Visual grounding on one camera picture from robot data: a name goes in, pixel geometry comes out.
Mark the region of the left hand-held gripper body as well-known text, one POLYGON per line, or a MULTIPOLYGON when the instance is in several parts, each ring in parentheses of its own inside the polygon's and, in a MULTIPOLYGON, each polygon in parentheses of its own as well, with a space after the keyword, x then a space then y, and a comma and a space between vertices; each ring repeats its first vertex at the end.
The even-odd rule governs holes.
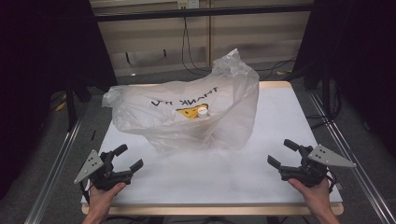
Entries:
POLYGON ((114 172, 112 164, 114 157, 113 150, 98 154, 93 149, 82 164, 74 183, 80 183, 83 179, 88 178, 97 189, 102 190, 110 190, 118 183, 129 185, 134 174, 131 170, 114 172))

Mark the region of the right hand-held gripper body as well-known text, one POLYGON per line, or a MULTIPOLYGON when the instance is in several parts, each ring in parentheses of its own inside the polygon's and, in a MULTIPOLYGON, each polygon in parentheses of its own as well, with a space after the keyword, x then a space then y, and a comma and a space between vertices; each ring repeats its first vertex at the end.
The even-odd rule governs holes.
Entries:
POLYGON ((279 173, 284 181, 295 178, 311 188, 318 185, 327 175, 329 166, 356 167, 355 162, 347 160, 323 145, 299 146, 297 151, 302 157, 301 165, 299 167, 281 165, 279 173))

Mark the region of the person's left hand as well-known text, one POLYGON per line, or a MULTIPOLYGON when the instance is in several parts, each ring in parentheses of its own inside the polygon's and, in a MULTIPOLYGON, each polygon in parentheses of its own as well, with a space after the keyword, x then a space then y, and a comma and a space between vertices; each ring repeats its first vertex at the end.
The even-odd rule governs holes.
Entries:
POLYGON ((118 183, 110 190, 90 188, 90 215, 106 217, 114 197, 126 187, 125 183, 118 183))

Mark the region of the person's right hand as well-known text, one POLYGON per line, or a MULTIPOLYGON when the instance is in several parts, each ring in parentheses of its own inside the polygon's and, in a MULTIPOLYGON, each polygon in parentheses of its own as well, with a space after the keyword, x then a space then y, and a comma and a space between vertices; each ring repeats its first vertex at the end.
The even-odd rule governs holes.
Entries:
POLYGON ((303 195, 309 211, 315 217, 324 217, 332 211, 330 206, 329 182, 326 178, 323 178, 318 185, 311 188, 305 186, 295 178, 289 179, 288 183, 303 195))

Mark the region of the black metal stand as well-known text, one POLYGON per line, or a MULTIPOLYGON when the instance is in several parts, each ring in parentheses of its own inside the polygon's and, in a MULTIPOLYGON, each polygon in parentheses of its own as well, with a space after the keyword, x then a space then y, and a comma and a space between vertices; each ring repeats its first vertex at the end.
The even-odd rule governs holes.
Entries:
POLYGON ((67 131, 71 132, 77 121, 71 77, 68 77, 65 82, 65 95, 66 95, 66 104, 67 104, 67 113, 68 113, 67 131))
POLYGON ((325 111, 325 115, 329 117, 331 115, 330 108, 330 77, 327 70, 326 63, 323 63, 323 74, 322 74, 322 103, 325 111))

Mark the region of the white table mat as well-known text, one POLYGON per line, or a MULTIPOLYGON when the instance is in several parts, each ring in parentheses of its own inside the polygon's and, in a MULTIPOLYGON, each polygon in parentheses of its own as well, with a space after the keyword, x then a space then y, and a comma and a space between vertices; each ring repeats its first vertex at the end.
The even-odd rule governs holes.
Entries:
POLYGON ((302 203, 303 196, 267 163, 269 156, 296 167, 301 156, 284 146, 317 144, 291 87, 261 89, 255 125, 241 149, 155 149, 143 136, 110 124, 103 151, 128 149, 113 161, 116 171, 138 160, 144 166, 114 199, 115 205, 226 205, 302 203))

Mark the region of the yellow floor tape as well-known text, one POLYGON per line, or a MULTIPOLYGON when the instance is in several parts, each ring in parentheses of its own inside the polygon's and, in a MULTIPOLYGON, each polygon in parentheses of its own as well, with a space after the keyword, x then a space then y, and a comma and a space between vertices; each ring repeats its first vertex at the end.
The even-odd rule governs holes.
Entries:
POLYGON ((61 102, 55 106, 55 111, 56 112, 61 111, 65 107, 66 101, 67 101, 67 96, 64 95, 61 102))

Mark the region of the translucent white plastic bag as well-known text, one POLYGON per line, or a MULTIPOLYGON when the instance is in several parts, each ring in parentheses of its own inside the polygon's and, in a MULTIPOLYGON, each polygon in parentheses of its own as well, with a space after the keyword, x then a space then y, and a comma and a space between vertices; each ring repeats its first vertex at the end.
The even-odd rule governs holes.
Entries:
POLYGON ((159 150, 239 149, 252 135, 259 89, 259 75, 234 49, 206 77, 113 86, 102 105, 112 109, 119 131, 141 135, 159 150), (199 107, 208 109, 206 118, 198 117, 199 107))

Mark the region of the black curtain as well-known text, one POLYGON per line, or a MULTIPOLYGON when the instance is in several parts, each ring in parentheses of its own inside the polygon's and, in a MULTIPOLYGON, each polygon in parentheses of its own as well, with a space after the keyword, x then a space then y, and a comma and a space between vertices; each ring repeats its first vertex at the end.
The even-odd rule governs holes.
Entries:
POLYGON ((0 200, 37 145, 57 91, 118 83, 90 0, 0 0, 0 200))
POLYGON ((396 0, 314 0, 292 75, 332 77, 396 157, 396 0))

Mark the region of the black horizontal bar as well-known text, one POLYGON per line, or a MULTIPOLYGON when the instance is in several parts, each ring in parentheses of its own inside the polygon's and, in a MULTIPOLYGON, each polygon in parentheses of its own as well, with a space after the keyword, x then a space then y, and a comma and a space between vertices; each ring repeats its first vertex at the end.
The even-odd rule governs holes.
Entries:
POLYGON ((314 8, 313 4, 273 5, 273 6, 258 6, 258 7, 213 7, 213 8, 196 8, 196 9, 160 10, 160 11, 147 11, 147 12, 130 12, 130 13, 105 13, 105 14, 95 14, 92 18, 95 21, 99 21, 99 22, 138 21, 138 20, 227 16, 227 15, 243 15, 243 14, 260 14, 260 13, 302 12, 302 11, 311 11, 313 8, 314 8))

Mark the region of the white power outlet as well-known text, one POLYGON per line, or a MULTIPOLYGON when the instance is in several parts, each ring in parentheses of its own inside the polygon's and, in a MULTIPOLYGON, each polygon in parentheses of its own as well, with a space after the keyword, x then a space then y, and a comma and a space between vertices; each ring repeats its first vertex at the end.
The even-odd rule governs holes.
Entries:
POLYGON ((195 9, 200 7, 199 0, 177 0, 178 9, 195 9))

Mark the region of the silver metal floor rail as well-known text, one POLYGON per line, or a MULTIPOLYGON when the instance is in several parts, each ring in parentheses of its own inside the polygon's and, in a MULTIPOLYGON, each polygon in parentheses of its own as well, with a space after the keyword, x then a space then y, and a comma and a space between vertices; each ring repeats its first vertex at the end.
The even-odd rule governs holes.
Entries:
POLYGON ((40 224, 42 217, 49 204, 52 193, 56 187, 56 184, 60 178, 61 171, 64 168, 65 161, 71 151, 71 148, 75 142, 80 129, 81 121, 85 117, 88 103, 85 103, 79 111, 77 121, 72 126, 71 130, 67 132, 64 142, 59 150, 55 162, 49 171, 46 181, 39 191, 35 202, 24 221, 24 224, 40 224))
POLYGON ((355 156, 353 150, 348 144, 345 137, 342 135, 335 121, 331 119, 325 112, 324 103, 319 98, 315 92, 309 92, 309 96, 321 116, 323 116, 323 121, 328 131, 330 132, 335 144, 339 148, 341 154, 345 156, 350 161, 356 163, 356 167, 352 169, 352 173, 355 176, 357 182, 359 183, 362 191, 370 202, 371 206, 374 208, 377 216, 379 217, 382 224, 396 224, 396 216, 394 216, 386 201, 377 190, 376 186, 366 174, 358 158, 355 156))

